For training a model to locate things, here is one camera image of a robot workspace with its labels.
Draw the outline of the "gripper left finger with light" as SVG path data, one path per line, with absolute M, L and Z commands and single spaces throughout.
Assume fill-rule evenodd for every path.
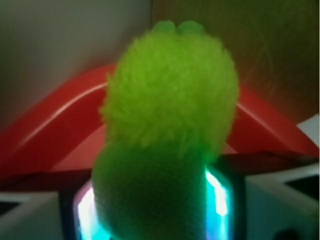
M 0 193 L 2 240 L 103 240 L 91 181 L 66 191 Z

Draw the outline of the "gripper right finger with light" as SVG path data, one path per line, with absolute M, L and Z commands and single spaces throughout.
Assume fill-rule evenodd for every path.
M 318 240 L 319 164 L 244 177 L 237 195 L 226 174 L 212 168 L 207 186 L 208 240 Z

